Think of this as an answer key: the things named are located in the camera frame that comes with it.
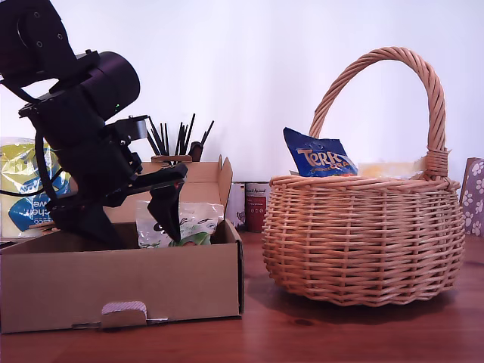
plastic bag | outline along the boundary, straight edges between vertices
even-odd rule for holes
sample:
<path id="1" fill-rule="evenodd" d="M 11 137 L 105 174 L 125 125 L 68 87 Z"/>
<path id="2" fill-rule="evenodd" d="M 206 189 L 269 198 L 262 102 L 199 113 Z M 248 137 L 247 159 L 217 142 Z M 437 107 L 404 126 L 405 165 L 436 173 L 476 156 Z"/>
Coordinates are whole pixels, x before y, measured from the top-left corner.
<path id="1" fill-rule="evenodd" d="M 301 176 L 344 176 L 358 172 L 338 139 L 312 138 L 287 127 L 284 139 Z"/>
<path id="2" fill-rule="evenodd" d="M 224 219 L 224 206 L 210 203 L 184 203 L 179 206 L 181 241 L 176 243 L 148 211 L 148 203 L 136 206 L 138 244 L 141 248 L 176 247 L 210 244 L 210 236 Z"/>
<path id="3" fill-rule="evenodd" d="M 34 140 L 24 138 L 3 138 L 0 147 L 2 178 L 0 188 L 14 193 L 31 193 L 42 187 L 37 168 Z M 49 177 L 61 167 L 54 151 L 44 144 L 44 158 Z M 57 194 L 70 192 L 70 175 L 62 172 L 52 185 Z M 33 237 L 38 231 L 29 226 L 50 222 L 45 208 L 49 198 L 45 193 L 31 197 L 12 197 L 2 194 L 2 237 Z"/>

open cardboard box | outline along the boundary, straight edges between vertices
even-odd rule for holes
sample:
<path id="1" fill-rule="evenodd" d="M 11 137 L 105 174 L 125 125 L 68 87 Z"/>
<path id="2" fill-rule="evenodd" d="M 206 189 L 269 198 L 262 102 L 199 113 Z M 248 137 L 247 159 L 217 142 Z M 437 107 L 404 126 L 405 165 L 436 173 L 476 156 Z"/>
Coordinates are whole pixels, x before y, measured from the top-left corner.
<path id="1" fill-rule="evenodd" d="M 187 167 L 181 201 L 227 205 L 228 159 Z M 159 168 L 144 163 L 144 172 Z M 241 315 L 242 246 L 233 225 L 223 221 L 209 246 L 138 249 L 135 202 L 145 198 L 107 210 L 130 250 L 99 250 L 59 231 L 0 251 L 2 333 Z"/>

robotic arm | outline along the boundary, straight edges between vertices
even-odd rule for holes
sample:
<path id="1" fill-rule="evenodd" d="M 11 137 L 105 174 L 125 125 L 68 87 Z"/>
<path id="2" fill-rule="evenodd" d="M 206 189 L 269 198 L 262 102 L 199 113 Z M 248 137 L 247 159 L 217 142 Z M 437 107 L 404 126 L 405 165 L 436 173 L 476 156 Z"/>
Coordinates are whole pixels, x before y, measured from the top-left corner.
<path id="1" fill-rule="evenodd" d="M 123 248 L 103 206 L 120 206 L 128 195 L 149 191 L 150 213 L 172 239 L 180 240 L 178 197 L 186 166 L 141 175 L 141 160 L 129 145 L 147 136 L 147 116 L 106 125 L 139 96 L 138 75 L 126 59 L 110 51 L 74 54 L 49 0 L 6 0 L 0 2 L 0 74 L 0 83 L 28 102 L 19 114 L 36 128 L 39 174 L 59 229 Z M 34 98 L 23 90 L 45 79 L 58 80 L 47 94 Z M 55 194 L 44 138 L 76 180 L 77 194 Z"/>

blue packaging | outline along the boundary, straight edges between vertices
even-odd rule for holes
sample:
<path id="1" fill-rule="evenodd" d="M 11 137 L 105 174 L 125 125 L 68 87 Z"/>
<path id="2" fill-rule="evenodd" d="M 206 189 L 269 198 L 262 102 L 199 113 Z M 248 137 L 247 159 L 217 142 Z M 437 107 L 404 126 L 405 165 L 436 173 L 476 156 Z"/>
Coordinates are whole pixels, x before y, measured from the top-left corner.
<path id="1" fill-rule="evenodd" d="M 287 127 L 284 129 L 284 139 L 301 176 L 358 174 L 358 169 L 338 139 L 311 138 Z"/>

floral gift bag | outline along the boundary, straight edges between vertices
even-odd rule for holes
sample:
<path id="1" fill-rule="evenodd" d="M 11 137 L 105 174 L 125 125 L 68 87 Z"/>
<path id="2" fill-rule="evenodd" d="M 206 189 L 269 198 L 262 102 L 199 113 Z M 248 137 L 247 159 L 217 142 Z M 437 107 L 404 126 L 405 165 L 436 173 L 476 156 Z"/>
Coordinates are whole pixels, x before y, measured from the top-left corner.
<path id="1" fill-rule="evenodd" d="M 484 237 L 484 159 L 467 161 L 466 175 L 462 183 L 461 204 L 464 208 L 467 234 Z"/>

